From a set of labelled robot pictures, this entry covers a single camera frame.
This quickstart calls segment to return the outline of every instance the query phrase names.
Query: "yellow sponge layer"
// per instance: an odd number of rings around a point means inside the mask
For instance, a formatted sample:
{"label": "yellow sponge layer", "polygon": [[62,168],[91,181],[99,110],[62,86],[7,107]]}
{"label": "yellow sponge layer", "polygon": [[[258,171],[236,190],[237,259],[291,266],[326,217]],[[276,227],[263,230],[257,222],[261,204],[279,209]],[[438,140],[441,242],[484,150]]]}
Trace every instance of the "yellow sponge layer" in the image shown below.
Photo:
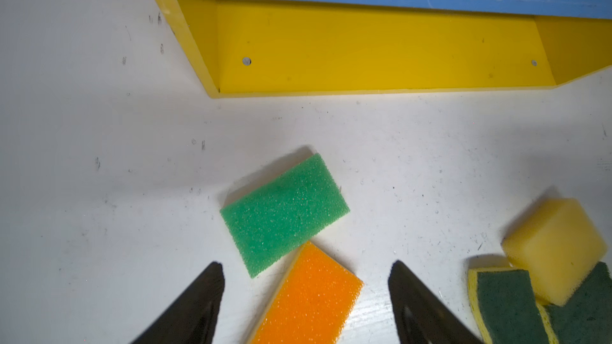
{"label": "yellow sponge layer", "polygon": [[576,199],[548,199],[502,242],[542,301],[564,305],[608,250]]}
{"label": "yellow sponge layer", "polygon": [[363,282],[306,242],[250,343],[335,343]]}

